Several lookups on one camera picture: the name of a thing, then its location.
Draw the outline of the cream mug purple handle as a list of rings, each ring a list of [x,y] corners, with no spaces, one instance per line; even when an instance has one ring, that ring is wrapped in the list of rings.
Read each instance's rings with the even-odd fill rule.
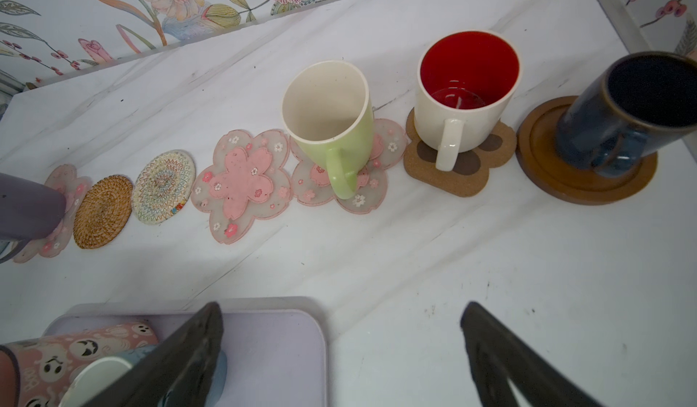
[[[1,175],[1,240],[16,245],[1,263],[17,256],[31,241],[49,236],[65,215],[65,196],[36,182]]]

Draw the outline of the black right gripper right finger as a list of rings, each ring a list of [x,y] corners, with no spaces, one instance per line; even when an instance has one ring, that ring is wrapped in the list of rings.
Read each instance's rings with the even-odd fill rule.
[[[484,406],[517,406],[517,387],[532,406],[597,406],[599,402],[566,379],[485,307],[466,306],[460,319],[466,353]]]

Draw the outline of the red inside white mug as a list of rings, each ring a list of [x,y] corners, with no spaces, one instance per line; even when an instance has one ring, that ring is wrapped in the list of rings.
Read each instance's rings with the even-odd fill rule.
[[[436,169],[454,169],[459,154],[480,146],[522,78],[514,46],[500,35],[466,30],[441,38],[417,67],[414,125],[435,149]]]

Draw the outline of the cream mug green handle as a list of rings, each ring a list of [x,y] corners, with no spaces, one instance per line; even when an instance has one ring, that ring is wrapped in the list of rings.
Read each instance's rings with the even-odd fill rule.
[[[352,198],[359,189],[359,171],[370,161],[374,139],[364,74],[340,60],[307,67],[286,88],[281,118],[305,156],[328,173],[335,196]]]

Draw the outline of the colourful patterned round coaster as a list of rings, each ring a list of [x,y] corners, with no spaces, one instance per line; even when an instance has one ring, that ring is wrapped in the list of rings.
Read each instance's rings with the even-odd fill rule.
[[[192,157],[175,149],[150,161],[139,174],[132,211],[146,225],[157,225],[183,209],[192,193],[196,168]]]

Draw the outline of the dark navy small mug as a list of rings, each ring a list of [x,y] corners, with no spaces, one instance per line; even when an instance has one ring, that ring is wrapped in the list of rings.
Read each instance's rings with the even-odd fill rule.
[[[566,164],[619,178],[696,131],[696,61],[662,51],[617,60],[563,114],[555,149]]]

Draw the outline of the brown wooden round coaster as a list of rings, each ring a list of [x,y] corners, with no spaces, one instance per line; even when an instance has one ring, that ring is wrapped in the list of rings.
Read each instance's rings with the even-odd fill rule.
[[[628,174],[605,178],[579,170],[557,155],[555,128],[575,96],[554,98],[533,109],[517,131],[517,160],[526,176],[546,193],[577,205],[608,205],[630,198],[649,185],[658,167],[656,153]]]

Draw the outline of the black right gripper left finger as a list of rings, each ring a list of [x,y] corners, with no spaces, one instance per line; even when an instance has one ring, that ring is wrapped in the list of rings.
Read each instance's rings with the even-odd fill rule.
[[[204,406],[222,340],[221,307],[208,303],[83,406]]]

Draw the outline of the woven tan round coaster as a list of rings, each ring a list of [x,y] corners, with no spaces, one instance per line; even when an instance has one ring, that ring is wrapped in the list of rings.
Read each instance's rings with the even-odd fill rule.
[[[134,185],[126,176],[112,175],[85,194],[74,219],[74,241],[81,249],[96,249],[118,236],[132,213]]]

